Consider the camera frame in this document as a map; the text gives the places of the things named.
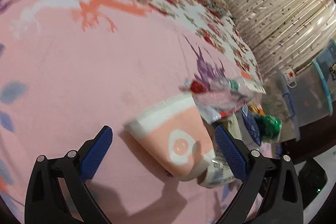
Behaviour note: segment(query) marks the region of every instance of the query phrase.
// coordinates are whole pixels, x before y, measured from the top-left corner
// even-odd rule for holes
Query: leaf print curtain
[[[305,68],[335,36],[334,0],[225,0],[264,79],[275,66]]]

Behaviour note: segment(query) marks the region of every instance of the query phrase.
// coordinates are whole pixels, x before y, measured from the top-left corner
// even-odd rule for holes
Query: green snack packet
[[[279,136],[282,127],[281,120],[271,115],[258,115],[254,119],[257,122],[263,141],[271,141]]]

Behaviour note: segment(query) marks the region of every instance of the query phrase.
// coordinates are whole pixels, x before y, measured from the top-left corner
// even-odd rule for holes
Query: white surface
[[[323,203],[327,199],[330,191],[335,185],[336,182],[336,146],[330,148],[328,151],[318,155],[314,158],[318,162],[319,165],[325,170],[327,174],[328,181],[326,185],[323,187],[321,192],[317,195],[317,197],[308,205],[308,207],[303,211],[303,222],[304,224],[308,224],[313,217],[317,214],[317,212],[322,207]],[[297,174],[303,168],[305,162],[295,165],[295,170]]]

